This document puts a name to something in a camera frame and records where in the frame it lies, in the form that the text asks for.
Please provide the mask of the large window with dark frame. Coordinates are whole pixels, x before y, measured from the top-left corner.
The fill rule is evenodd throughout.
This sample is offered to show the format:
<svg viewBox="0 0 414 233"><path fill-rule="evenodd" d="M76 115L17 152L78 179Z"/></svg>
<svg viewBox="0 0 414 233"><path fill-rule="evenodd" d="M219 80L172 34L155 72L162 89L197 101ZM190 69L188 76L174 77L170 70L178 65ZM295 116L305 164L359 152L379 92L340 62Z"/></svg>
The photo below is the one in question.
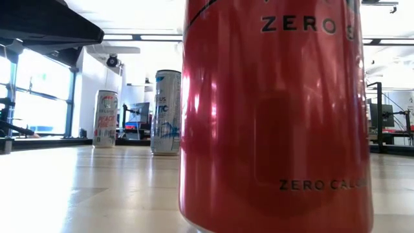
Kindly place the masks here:
<svg viewBox="0 0 414 233"><path fill-rule="evenodd" d="M69 66L37 52L25 49L15 63L0 55L0 98L15 103L8 119L38 135L70 134L74 81Z"/></svg>

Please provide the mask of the white Celsius Peach Vibe can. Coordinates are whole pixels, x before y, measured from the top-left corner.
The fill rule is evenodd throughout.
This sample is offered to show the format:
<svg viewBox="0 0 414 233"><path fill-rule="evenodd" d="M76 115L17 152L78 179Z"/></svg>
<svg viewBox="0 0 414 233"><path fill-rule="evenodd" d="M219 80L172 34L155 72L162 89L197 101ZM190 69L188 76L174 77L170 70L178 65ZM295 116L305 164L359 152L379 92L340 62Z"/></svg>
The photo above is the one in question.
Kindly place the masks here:
<svg viewBox="0 0 414 233"><path fill-rule="evenodd" d="M93 146L112 148L116 142L118 93L98 90L95 98Z"/></svg>

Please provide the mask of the black stand with crossbar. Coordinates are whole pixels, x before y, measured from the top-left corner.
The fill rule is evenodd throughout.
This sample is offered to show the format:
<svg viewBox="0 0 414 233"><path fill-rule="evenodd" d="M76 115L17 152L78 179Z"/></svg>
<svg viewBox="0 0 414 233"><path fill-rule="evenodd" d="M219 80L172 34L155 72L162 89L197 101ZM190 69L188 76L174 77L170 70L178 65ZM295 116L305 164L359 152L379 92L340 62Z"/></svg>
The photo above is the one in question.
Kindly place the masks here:
<svg viewBox="0 0 414 233"><path fill-rule="evenodd" d="M404 116L405 122L399 122L396 115ZM400 126L400 129L383 128L383 142L392 145L395 143L395 138L403 138L408 140L409 146L414 146L414 128L411 126L409 115L409 110L393 112L394 123Z"/></svg>

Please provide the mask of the grey computer monitor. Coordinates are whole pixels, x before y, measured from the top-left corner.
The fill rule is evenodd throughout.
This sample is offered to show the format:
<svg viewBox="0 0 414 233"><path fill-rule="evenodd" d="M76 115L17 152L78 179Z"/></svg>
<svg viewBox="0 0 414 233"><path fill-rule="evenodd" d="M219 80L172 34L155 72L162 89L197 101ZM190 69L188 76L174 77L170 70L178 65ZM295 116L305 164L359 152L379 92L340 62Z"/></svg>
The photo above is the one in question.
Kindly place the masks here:
<svg viewBox="0 0 414 233"><path fill-rule="evenodd" d="M149 102L132 104L129 108L129 120L132 122L147 124L149 118Z"/></svg>

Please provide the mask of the white Celsius Arctic Vibe can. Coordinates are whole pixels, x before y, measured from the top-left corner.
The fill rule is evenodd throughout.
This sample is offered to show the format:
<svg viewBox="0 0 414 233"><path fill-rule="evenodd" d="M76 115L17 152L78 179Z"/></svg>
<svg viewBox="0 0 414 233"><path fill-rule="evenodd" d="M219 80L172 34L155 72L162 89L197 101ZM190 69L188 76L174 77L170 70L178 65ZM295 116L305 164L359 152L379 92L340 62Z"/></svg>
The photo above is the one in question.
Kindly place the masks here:
<svg viewBox="0 0 414 233"><path fill-rule="evenodd" d="M151 152L153 155L177 155L180 148L181 73L159 70L155 79Z"/></svg>

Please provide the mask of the black monitor stand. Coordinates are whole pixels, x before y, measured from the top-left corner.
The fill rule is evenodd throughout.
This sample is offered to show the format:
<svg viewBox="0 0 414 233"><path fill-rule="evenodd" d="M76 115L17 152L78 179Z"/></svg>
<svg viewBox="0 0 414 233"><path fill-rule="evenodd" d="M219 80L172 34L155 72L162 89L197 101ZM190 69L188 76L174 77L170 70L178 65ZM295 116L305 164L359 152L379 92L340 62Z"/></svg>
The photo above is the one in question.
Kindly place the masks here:
<svg viewBox="0 0 414 233"><path fill-rule="evenodd" d="M135 123L135 126L132 127L132 128L130 126L127 126L126 125L126 123L127 123L127 121L126 121L126 113L127 112L130 112L133 115L140 115L141 114L141 110L139 110L139 109L136 109L136 110L134 110L134 109L128 109L128 107L127 107L126 104L123 104L122 105L122 108L123 108L122 129L123 130L125 130L125 129L136 129L136 130L138 130L139 129L138 122L136 122Z"/></svg>

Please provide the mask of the black metal shelf frame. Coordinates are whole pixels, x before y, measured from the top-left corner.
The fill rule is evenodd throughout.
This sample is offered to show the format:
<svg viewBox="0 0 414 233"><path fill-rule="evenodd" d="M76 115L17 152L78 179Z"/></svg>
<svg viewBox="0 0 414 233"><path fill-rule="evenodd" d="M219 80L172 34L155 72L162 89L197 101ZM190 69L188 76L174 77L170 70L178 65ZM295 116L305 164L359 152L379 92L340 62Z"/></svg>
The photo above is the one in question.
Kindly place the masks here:
<svg viewBox="0 0 414 233"><path fill-rule="evenodd" d="M378 152L384 152L383 145L383 117L382 117L382 83L374 82L367 87L376 86L376 97L377 97L377 142L378 142Z"/></svg>

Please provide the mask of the black tripod stand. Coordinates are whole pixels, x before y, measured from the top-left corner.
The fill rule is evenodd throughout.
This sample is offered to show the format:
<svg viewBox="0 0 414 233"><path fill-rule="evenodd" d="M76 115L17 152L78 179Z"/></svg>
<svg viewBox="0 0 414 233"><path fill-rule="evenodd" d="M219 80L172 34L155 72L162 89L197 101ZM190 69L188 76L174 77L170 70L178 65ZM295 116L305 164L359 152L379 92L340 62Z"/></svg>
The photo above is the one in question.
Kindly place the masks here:
<svg viewBox="0 0 414 233"><path fill-rule="evenodd" d="M17 131L24 135L33 136L35 133L29 129L15 126L8 122L8 113L11 107L15 106L15 103L10 98L0 98L0 104L4 107L0 109L0 137L8 137L10 131Z"/></svg>

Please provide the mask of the black aluminium table frame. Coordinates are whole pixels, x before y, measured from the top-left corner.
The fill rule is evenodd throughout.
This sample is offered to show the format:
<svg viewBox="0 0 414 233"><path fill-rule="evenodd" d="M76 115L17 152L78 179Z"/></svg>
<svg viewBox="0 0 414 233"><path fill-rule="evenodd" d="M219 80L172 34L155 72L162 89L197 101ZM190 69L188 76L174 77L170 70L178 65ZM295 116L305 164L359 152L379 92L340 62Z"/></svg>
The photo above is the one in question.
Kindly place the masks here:
<svg viewBox="0 0 414 233"><path fill-rule="evenodd" d="M37 150L43 148L63 148L69 146L91 145L91 139L0 139L0 154L7 154L11 151ZM389 155L401 155L414 157L414 146L384 145L380 150L378 145L370 145L371 153L384 153Z"/></svg>

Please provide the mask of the red zero sugar soda can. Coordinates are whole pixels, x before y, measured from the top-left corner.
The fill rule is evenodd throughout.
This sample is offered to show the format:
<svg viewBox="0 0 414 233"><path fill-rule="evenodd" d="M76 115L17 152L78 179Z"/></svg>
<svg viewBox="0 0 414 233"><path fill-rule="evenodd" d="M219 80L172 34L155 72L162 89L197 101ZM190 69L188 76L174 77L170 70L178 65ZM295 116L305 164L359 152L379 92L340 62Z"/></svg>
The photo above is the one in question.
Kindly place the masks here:
<svg viewBox="0 0 414 233"><path fill-rule="evenodd" d="M361 0L186 0L179 210L221 233L370 233Z"/></svg>

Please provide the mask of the black computer monitor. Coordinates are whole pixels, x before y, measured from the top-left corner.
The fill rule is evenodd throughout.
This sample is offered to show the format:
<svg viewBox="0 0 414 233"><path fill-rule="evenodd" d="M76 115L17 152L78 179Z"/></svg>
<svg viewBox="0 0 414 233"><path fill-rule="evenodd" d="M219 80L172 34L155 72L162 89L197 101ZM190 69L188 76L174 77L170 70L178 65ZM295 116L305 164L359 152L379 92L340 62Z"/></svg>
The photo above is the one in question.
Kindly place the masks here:
<svg viewBox="0 0 414 233"><path fill-rule="evenodd" d="M378 120L382 120L382 127L394 127L393 118L393 106L382 104L382 113L378 114L378 105L369 104L370 115L371 115L371 126L374 128L378 127Z"/></svg>

